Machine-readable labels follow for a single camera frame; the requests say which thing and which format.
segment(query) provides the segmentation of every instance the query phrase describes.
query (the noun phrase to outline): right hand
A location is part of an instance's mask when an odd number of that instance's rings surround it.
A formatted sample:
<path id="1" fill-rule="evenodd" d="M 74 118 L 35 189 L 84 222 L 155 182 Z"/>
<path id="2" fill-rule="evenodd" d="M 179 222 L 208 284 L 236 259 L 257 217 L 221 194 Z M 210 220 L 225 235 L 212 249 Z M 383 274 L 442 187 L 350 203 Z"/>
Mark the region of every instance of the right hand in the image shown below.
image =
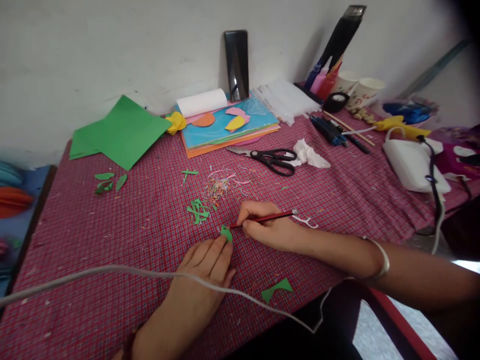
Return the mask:
<path id="1" fill-rule="evenodd" d="M 243 226 L 246 236 L 280 251 L 295 252 L 305 228 L 287 217 L 262 223 L 251 221 L 258 217 L 279 214 L 282 211 L 272 202 L 244 201 L 238 214 L 237 225 Z"/>

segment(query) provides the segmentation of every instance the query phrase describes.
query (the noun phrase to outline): black phone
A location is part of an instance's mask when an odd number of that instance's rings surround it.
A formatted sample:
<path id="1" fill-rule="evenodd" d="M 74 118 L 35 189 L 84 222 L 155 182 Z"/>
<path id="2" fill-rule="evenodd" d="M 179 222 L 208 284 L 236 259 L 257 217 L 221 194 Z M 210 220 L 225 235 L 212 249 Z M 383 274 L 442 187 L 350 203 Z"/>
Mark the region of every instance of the black phone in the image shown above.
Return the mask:
<path id="1" fill-rule="evenodd" d="M 249 97 L 249 47 L 247 30 L 228 30 L 225 38 L 226 71 L 230 101 Z"/>

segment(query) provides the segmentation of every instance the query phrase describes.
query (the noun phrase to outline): black scissors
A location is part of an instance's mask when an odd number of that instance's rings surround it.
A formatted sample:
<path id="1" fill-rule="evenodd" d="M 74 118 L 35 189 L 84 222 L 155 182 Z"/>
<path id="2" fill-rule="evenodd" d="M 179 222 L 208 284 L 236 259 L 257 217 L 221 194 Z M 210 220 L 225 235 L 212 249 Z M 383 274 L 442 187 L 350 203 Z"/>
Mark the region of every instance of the black scissors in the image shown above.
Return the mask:
<path id="1" fill-rule="evenodd" d="M 265 166 L 269 168 L 271 171 L 273 171 L 275 174 L 282 175 L 282 176 L 292 176 L 293 174 L 295 174 L 295 167 L 289 163 L 283 162 L 283 160 L 292 161 L 297 158 L 297 153 L 292 150 L 275 149 L 275 150 L 269 150 L 269 151 L 258 151 L 258 150 L 244 150 L 244 149 L 241 149 L 238 147 L 232 147 L 232 146 L 228 146 L 226 149 L 230 150 L 235 154 L 244 154 L 249 158 L 255 159 L 265 164 Z M 277 154 L 280 152 L 286 152 L 288 154 L 291 154 L 291 156 Z M 280 171 L 275 167 L 287 169 L 288 172 Z"/>

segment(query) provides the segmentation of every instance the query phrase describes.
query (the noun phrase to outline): tablecloth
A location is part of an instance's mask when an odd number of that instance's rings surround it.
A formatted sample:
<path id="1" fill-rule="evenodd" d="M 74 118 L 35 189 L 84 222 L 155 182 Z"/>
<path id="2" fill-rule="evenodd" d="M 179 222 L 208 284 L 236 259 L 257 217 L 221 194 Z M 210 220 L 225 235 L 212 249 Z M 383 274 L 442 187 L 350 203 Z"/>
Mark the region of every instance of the tablecloth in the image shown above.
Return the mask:
<path id="1" fill-rule="evenodd" d="M 358 129 L 365 127 L 346 112 L 339 116 Z M 385 134 L 372 131 L 369 137 L 376 146 L 366 155 L 352 144 L 328 145 L 305 118 L 298 117 L 292 127 L 282 124 L 280 131 L 247 148 L 292 148 L 305 138 L 331 163 L 329 169 L 303 164 L 294 176 L 282 177 L 225 149 L 188 160 L 180 136 L 164 135 L 128 172 L 123 188 L 103 196 L 94 194 L 99 182 L 94 175 L 113 172 L 118 179 L 125 171 L 102 154 L 69 161 L 68 144 L 14 291 L 108 264 L 174 272 L 188 248 L 216 237 L 221 224 L 237 219 L 244 200 L 296 208 L 301 218 L 310 217 L 325 231 L 401 244 L 433 222 L 434 209 L 426 194 L 407 191 L 400 184 L 381 148 Z M 199 174 L 189 175 L 183 184 L 181 171 L 186 169 Z M 187 206 L 206 194 L 208 175 L 216 170 L 236 173 L 236 179 L 251 183 L 230 183 L 218 211 L 194 225 Z M 470 187 L 474 195 L 479 193 L 478 181 Z M 451 208 L 466 195 L 454 184 L 446 198 Z M 232 232 L 231 263 L 238 269 L 232 288 L 261 300 L 261 290 L 288 278 L 294 292 L 277 291 L 271 306 L 294 312 L 345 276 L 315 259 L 245 239 L 241 230 Z M 169 284 L 102 274 L 12 304 L 0 324 L 0 357 L 109 359 L 161 304 Z M 221 358 L 281 319 L 243 297 L 227 294 L 210 326 L 184 357 Z M 298 331 L 305 330 L 299 326 Z"/>

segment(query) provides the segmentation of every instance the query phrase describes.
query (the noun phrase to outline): white paper cup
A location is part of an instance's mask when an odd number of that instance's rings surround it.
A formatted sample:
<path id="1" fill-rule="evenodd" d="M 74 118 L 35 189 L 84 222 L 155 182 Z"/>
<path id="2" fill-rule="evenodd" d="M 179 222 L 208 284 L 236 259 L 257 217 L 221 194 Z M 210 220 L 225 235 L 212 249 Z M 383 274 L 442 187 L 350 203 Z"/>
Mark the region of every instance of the white paper cup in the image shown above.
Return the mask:
<path id="1" fill-rule="evenodd" d="M 340 71 L 336 78 L 335 84 L 331 88 L 331 93 L 348 94 L 350 90 L 359 82 L 360 76 L 354 71 Z"/>
<path id="2" fill-rule="evenodd" d="M 371 77 L 360 79 L 345 108 L 347 110 L 363 108 L 370 104 L 373 101 L 372 99 L 384 87 L 385 83 L 382 80 Z"/>

